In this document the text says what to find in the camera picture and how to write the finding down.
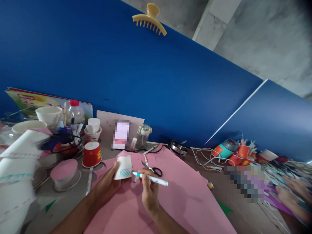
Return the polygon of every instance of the blue board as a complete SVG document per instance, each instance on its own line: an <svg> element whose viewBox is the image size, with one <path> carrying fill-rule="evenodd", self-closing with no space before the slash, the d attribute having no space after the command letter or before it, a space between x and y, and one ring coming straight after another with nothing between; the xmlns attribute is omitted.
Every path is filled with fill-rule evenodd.
<svg viewBox="0 0 312 234"><path fill-rule="evenodd" d="M144 118L153 132L203 147L262 80L165 26L137 27L118 0L2 1L0 114L8 86Z"/></svg>
<svg viewBox="0 0 312 234"><path fill-rule="evenodd" d="M312 103L268 80L206 146L238 132L255 140L258 150L306 163L312 160Z"/></svg>

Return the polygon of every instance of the black scissors handle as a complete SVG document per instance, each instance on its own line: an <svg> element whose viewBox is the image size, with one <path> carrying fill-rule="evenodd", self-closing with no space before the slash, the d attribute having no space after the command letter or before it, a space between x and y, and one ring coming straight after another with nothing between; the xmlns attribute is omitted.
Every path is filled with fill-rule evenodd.
<svg viewBox="0 0 312 234"><path fill-rule="evenodd" d="M157 175L158 177L162 177L163 176L163 174L162 174L163 172L158 167L153 167L152 170L154 171L155 175Z"/></svg>

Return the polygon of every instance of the clear plastic bottle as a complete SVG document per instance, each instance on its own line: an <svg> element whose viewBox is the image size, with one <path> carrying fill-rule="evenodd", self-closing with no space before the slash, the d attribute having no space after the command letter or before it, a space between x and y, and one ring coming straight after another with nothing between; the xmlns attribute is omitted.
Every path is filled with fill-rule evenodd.
<svg viewBox="0 0 312 234"><path fill-rule="evenodd" d="M72 126L73 130L77 130L79 124L83 124L82 130L80 132L80 136L83 136L85 134L85 112L84 110L79 106L79 101L77 100L69 100L69 109L66 112L66 118L67 118L67 125L70 126L72 124L72 117L74 118L74 124Z"/></svg>

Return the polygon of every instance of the yellow hair clip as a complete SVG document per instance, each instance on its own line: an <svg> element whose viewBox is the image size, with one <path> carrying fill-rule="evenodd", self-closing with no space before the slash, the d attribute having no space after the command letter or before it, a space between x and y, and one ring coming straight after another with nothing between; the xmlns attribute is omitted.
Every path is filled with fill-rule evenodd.
<svg viewBox="0 0 312 234"><path fill-rule="evenodd" d="M143 27L145 27L145 24L147 22L146 28L149 27L149 23L150 23L150 27L149 27L150 30L152 29L152 25L154 25L153 31L155 30L155 27L157 27L156 28L156 33L157 33L158 29L159 29L158 35L160 35L160 33L163 33L163 35L165 36L167 34L165 28L156 19L156 17L158 16L159 12L160 12L160 9L155 4L148 3L147 4L147 15L144 15L144 14L134 15L134 16L132 16L132 19L133 19L133 22L136 21L136 25L137 26L139 25L139 21L141 21L140 22L140 26L142 26L142 21L144 21Z"/></svg>

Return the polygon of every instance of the red bottle cap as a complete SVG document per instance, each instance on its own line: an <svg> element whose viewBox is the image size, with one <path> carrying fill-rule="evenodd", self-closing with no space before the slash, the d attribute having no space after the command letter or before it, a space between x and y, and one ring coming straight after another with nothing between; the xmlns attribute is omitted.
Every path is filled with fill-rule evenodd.
<svg viewBox="0 0 312 234"><path fill-rule="evenodd" d="M77 100L69 100L70 106L79 106L79 101Z"/></svg>

